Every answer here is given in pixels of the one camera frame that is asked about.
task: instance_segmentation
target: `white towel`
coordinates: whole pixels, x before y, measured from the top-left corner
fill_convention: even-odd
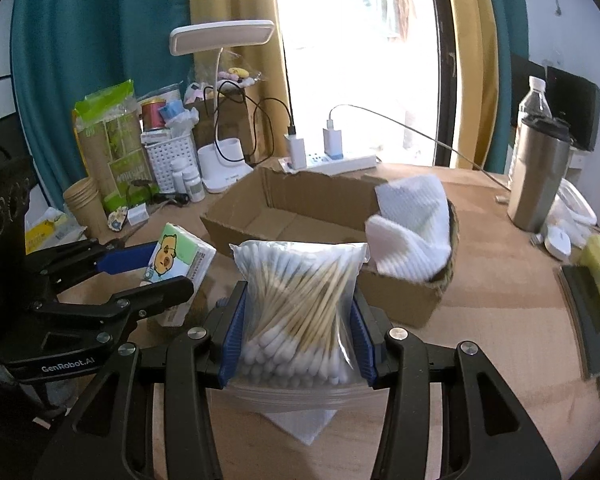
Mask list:
[[[451,254],[445,190],[432,174],[376,187],[382,216],[366,221],[366,241],[378,272],[410,282],[425,282]]]

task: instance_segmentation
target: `teal curtain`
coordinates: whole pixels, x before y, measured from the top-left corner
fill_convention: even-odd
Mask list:
[[[56,206],[85,176],[72,129],[75,102],[126,79],[136,95],[186,82],[192,60],[171,56],[169,33],[189,24],[189,0],[15,0],[16,106]]]
[[[511,55],[529,57],[526,0],[491,0],[498,37],[498,111],[484,168],[503,173],[507,160],[511,117]]]

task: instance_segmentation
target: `white plastic basket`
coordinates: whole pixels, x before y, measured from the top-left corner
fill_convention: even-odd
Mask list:
[[[171,177],[171,161],[180,156],[187,159],[192,166],[197,164],[196,145],[191,135],[176,137],[175,139],[156,142],[144,147],[149,162],[154,170],[155,181],[161,193],[173,193],[173,179]]]

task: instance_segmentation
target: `stainless steel tumbler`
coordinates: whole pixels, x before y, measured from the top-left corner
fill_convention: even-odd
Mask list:
[[[560,119],[522,119],[507,213],[516,227],[537,233],[554,202],[567,164],[569,125]]]

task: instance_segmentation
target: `yellow curtain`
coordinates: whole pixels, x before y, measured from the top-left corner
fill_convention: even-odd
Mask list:
[[[498,107],[498,42],[493,6],[491,0],[451,0],[451,6],[458,65],[454,148],[483,165]],[[456,166],[471,167],[459,157]]]
[[[217,22],[223,20],[271,20],[276,30],[269,43],[258,46],[234,48],[255,70],[261,71],[266,80],[260,81],[248,89],[248,95],[256,102],[263,97],[277,97],[288,104],[285,66],[282,54],[282,39],[278,27],[277,0],[189,0],[191,23]],[[199,66],[213,66],[216,53],[200,53],[195,55],[195,63]],[[276,102],[265,102],[262,106],[271,117],[274,133],[275,155],[284,155],[288,117],[285,109]],[[268,154],[271,149],[269,135],[263,135],[262,124],[256,127],[260,156]]]

